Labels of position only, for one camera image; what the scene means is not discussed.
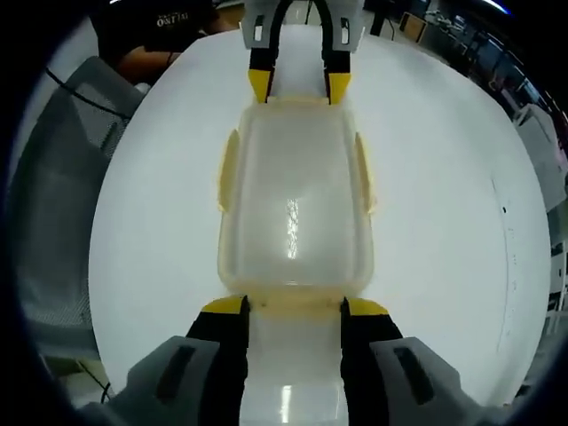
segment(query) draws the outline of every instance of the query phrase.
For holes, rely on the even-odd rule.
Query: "cable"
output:
[[[97,382],[97,385],[100,386],[100,389],[102,389],[103,391],[105,390],[105,385],[101,383],[100,380],[95,377],[93,373],[91,373],[91,371],[89,371],[89,368],[87,368],[81,361],[76,361],[76,363],[85,373],[87,373],[91,377],[92,380]]]
[[[310,11],[312,10],[313,0],[308,1],[308,12],[305,13],[305,23],[304,25],[308,25],[308,18],[310,18]]]
[[[392,25],[392,21],[389,18],[387,18],[387,21],[389,21],[390,29],[392,29],[392,35],[390,36],[390,40],[394,42],[394,25]]]
[[[106,113],[115,115],[119,118],[122,118],[123,120],[130,120],[132,117],[126,114],[122,114],[122,113],[118,113],[110,108],[107,108],[106,106],[102,106],[99,105],[97,102],[94,102],[90,99],[87,99],[86,97],[84,97],[81,93],[77,93],[74,89],[70,88],[69,86],[67,86],[65,83],[63,83],[49,68],[45,69],[45,73],[55,82],[59,85],[59,87],[61,89],[64,89],[66,91],[68,91],[72,96],[75,96],[77,99],[82,100],[84,103],[91,105],[92,107],[98,108],[101,111],[105,111]]]
[[[110,382],[108,383],[107,386],[105,386],[105,389],[103,390],[103,394],[100,397],[100,403],[104,404],[105,403],[105,397],[106,399],[110,400],[110,397],[108,396],[108,390],[110,389]]]

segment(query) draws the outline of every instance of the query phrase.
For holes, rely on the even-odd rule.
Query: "office chair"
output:
[[[108,164],[142,98],[101,59],[87,59],[51,95],[18,162],[7,194],[8,241],[43,355],[99,357],[89,308],[91,227]]]

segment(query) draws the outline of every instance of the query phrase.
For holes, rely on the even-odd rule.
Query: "person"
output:
[[[133,84],[153,84],[195,40],[237,28],[211,0],[106,0],[91,22],[99,56]]]

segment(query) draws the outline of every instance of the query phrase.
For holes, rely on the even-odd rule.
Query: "white table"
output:
[[[276,91],[321,92],[320,40],[319,28],[283,28]],[[226,294],[217,173],[252,102],[248,55],[238,32],[191,46],[146,96],[111,161],[89,278],[116,391],[137,361]],[[378,199],[375,275],[362,296],[454,366],[475,400],[509,401],[539,341],[549,279],[546,215],[523,143],[481,89],[412,47],[370,36],[351,62],[347,101]]]

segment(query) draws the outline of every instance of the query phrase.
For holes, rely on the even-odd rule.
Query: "black shirt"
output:
[[[111,66],[133,49],[184,51],[218,19],[211,0],[107,0],[91,21],[99,55]]]

